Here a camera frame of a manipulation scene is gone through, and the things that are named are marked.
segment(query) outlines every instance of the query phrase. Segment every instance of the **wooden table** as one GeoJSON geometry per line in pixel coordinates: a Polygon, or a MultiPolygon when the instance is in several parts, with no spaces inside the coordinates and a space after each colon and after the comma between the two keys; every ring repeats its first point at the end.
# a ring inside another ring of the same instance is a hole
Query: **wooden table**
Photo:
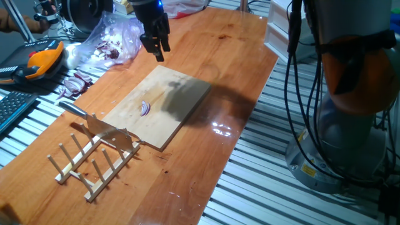
{"type": "MultiPolygon", "coordinates": [[[[75,102],[101,119],[158,64],[210,82],[211,92],[169,146],[163,152],[142,146],[90,204],[80,181],[70,177],[61,186],[54,180],[58,172],[46,158],[51,154],[64,166],[68,160],[58,143],[75,155],[79,150],[69,134],[82,145],[88,141],[77,126],[82,119],[65,112],[0,170],[3,210],[21,224],[197,224],[277,60],[263,44],[266,23],[214,8],[170,20],[172,50],[165,62],[142,49],[75,102]]],[[[108,152],[113,160],[118,157],[108,152]]],[[[92,158],[108,168],[97,150],[78,171],[96,182],[92,158]]]]}

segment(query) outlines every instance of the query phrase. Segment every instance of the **knife blade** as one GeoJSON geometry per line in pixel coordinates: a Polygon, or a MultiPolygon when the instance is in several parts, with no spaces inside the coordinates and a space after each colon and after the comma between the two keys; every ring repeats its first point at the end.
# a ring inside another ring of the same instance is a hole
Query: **knife blade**
{"type": "Polygon", "coordinates": [[[106,122],[90,116],[86,111],[77,107],[73,103],[60,101],[58,106],[85,119],[90,133],[99,136],[109,144],[115,145],[117,148],[124,151],[133,151],[132,137],[130,135],[106,122]]]}

